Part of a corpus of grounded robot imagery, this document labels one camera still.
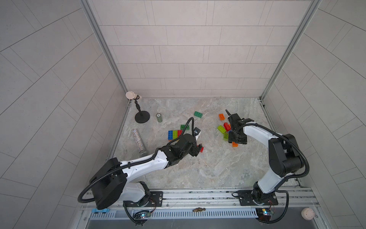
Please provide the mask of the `small dark blue lego brick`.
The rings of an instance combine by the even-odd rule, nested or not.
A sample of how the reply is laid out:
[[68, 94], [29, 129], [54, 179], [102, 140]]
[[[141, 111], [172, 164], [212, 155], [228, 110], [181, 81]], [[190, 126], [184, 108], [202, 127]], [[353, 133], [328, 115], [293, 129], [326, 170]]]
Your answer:
[[169, 141], [173, 140], [173, 130], [168, 131], [168, 140]]

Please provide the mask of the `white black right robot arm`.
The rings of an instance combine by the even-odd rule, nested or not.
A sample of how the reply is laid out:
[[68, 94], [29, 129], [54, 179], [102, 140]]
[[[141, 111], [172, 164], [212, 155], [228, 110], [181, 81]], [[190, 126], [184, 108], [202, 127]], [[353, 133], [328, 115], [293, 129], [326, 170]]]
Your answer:
[[270, 169], [253, 186], [251, 196], [254, 202], [264, 202], [289, 179], [307, 176], [309, 163], [293, 135], [279, 134], [250, 118], [243, 119], [238, 114], [226, 112], [231, 125], [229, 143], [245, 145], [250, 136], [268, 148]]

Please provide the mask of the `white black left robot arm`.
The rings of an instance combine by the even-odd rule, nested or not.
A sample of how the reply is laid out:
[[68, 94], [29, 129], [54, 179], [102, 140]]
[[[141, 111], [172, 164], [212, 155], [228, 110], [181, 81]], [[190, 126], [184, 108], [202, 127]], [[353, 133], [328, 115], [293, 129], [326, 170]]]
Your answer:
[[144, 205], [150, 198], [147, 185], [134, 180], [148, 173], [163, 170], [178, 164], [185, 156], [198, 156], [203, 146], [196, 140], [200, 130], [196, 128], [192, 134], [181, 134], [177, 143], [169, 142], [157, 148], [150, 156], [131, 161], [108, 160], [89, 181], [77, 201], [79, 203], [95, 202], [98, 210], [103, 210], [116, 201], [131, 201]]

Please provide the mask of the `small lime green lego brick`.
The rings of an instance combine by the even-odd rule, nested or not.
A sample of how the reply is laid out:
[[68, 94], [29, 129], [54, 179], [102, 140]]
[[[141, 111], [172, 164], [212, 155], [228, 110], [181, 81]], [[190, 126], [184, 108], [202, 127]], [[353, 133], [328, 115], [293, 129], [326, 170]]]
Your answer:
[[223, 137], [223, 139], [224, 139], [225, 141], [228, 141], [228, 138], [229, 138], [229, 134], [228, 134], [228, 133], [224, 133], [224, 137]]

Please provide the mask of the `dark green lego brick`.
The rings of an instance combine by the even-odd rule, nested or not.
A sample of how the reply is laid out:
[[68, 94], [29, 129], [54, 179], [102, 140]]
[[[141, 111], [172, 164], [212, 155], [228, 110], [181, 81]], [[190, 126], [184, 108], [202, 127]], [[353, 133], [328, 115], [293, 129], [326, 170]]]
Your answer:
[[190, 129], [190, 126], [189, 125], [180, 125], [180, 130], [189, 130]]
[[193, 115], [196, 116], [196, 117], [199, 117], [199, 118], [202, 118], [202, 116], [203, 116], [202, 113], [197, 112], [197, 111], [195, 111]]

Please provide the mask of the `dark green lego brick far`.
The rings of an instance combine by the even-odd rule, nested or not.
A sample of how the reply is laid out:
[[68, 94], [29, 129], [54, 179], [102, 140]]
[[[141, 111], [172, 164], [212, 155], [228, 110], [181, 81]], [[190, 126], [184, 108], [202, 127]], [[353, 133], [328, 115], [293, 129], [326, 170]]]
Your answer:
[[196, 116], [196, 117], [199, 117], [199, 118], [202, 118], [202, 116], [203, 116], [202, 113], [197, 112], [197, 111], [195, 111], [193, 115]]

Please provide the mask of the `green camouflage can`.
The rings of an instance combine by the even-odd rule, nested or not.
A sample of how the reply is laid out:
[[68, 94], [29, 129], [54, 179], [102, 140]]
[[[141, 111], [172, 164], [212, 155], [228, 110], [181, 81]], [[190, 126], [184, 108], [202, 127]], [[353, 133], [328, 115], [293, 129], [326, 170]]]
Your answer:
[[157, 119], [158, 123], [162, 123], [162, 121], [163, 121], [162, 115], [160, 113], [156, 114], [156, 119]]

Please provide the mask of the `black microphone stand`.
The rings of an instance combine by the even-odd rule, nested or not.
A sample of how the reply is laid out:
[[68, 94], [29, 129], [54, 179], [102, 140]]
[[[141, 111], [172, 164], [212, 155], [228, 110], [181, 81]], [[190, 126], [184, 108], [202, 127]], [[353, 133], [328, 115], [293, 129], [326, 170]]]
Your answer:
[[138, 100], [141, 98], [138, 94], [135, 94], [132, 91], [128, 91], [126, 93], [126, 98], [130, 101], [134, 100], [136, 109], [138, 113], [135, 115], [135, 121], [139, 124], [146, 123], [150, 119], [150, 114], [147, 111], [142, 111], [140, 105], [138, 104]]

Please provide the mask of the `circuit board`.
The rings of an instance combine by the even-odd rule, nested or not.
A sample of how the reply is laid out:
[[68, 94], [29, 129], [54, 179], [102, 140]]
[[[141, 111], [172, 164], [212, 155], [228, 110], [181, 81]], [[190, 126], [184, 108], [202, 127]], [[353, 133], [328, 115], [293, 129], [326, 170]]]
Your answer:
[[151, 212], [148, 210], [142, 210], [134, 214], [133, 218], [136, 220], [147, 219], [151, 216]]
[[271, 209], [265, 209], [265, 208], [256, 208], [256, 213], [257, 213], [257, 220], [258, 221], [264, 221], [264, 222], [269, 222], [272, 218], [272, 216], [274, 215], [274, 213], [272, 212]]

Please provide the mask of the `right circuit board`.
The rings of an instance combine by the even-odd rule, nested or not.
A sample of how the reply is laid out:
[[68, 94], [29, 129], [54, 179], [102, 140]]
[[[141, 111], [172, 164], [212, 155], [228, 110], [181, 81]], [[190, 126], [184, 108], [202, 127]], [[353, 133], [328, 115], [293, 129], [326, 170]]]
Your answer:
[[265, 209], [265, 208], [256, 208], [256, 213], [257, 213], [257, 220], [258, 221], [264, 221], [264, 222], [269, 222], [272, 218], [272, 216], [274, 215], [274, 213], [272, 212], [271, 209]]

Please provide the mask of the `light blue clip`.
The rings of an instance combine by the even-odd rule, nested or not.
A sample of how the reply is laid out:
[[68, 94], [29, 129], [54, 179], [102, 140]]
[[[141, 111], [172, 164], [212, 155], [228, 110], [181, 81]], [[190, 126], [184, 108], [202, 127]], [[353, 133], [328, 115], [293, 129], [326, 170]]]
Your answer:
[[109, 209], [103, 209], [103, 210], [93, 209], [91, 212], [94, 214], [98, 214], [98, 213], [106, 214], [109, 211], [110, 211]]

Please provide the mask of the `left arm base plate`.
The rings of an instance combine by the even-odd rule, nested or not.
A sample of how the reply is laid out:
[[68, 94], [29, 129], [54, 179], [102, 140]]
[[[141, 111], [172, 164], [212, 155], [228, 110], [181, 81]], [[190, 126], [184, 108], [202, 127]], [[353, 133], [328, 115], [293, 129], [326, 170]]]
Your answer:
[[150, 195], [145, 195], [138, 202], [126, 201], [125, 206], [128, 208], [152, 208], [161, 207], [163, 202], [162, 191], [151, 191]]

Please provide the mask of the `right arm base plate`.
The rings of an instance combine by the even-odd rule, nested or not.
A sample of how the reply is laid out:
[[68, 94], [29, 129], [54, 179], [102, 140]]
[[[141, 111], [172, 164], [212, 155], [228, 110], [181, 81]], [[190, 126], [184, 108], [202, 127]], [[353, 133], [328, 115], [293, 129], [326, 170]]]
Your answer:
[[278, 200], [274, 192], [263, 194], [261, 190], [239, 190], [233, 192], [232, 196], [239, 199], [241, 206], [278, 205]]

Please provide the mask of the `metal corner frame post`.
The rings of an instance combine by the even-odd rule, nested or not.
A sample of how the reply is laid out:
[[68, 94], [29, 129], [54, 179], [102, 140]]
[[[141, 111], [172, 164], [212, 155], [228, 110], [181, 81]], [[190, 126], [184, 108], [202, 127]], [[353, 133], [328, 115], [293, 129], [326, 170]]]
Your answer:
[[294, 48], [296, 47], [296, 45], [298, 44], [301, 36], [303, 35], [303, 33], [305, 32], [308, 24], [311, 22], [315, 12], [317, 11], [320, 3], [322, 2], [322, 0], [313, 0], [311, 1], [307, 11], [305, 12], [304, 17], [302, 18], [302, 20], [300, 21], [299, 26], [297, 27], [289, 45], [287, 46], [283, 56], [281, 57], [278, 65], [276, 66], [276, 69], [274, 70], [266, 88], [264, 89], [262, 95], [259, 97], [259, 99], [261, 101], [264, 101], [264, 99], [266, 98], [266, 96], [268, 95], [271, 87], [273, 86], [273, 84], [275, 83], [277, 77], [280, 75], [283, 67], [285, 66], [286, 62], [288, 61], [290, 55], [292, 54], [292, 52], [294, 51]]

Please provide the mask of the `left metal corner post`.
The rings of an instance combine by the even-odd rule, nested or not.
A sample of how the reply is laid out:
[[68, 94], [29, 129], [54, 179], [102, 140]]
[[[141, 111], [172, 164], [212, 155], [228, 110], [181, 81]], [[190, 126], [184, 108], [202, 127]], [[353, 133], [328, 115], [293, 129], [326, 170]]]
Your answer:
[[113, 56], [111, 54], [111, 51], [106, 43], [106, 40], [103, 36], [103, 33], [102, 33], [102, 30], [100, 29], [100, 26], [98, 25], [97, 23], [97, 20], [96, 20], [96, 17], [94, 15], [94, 13], [92, 12], [92, 9], [91, 9], [91, 5], [89, 3], [89, 1], [87, 0], [80, 0], [80, 5], [81, 5], [81, 8], [83, 9], [85, 15], [86, 15], [86, 18], [96, 36], [96, 40], [98, 41], [105, 57], [106, 57], [106, 60], [109, 64], [109, 66], [111, 67], [111, 70], [113, 71], [114, 75], [116, 76], [121, 88], [123, 89], [123, 91], [126, 93], [127, 92], [127, 88], [126, 88], [126, 85], [124, 84], [123, 82], [123, 79], [121, 77], [121, 74], [117, 68], [117, 65], [113, 59]]

